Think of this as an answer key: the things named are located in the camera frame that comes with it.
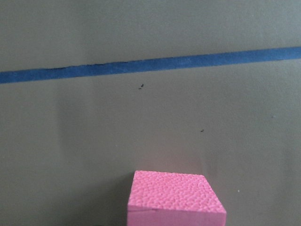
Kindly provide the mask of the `red foam block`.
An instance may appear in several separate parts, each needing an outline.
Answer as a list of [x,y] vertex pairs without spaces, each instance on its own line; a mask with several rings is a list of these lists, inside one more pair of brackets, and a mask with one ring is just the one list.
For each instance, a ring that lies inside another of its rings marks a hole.
[[227,212],[203,175],[137,170],[128,226],[224,226]]

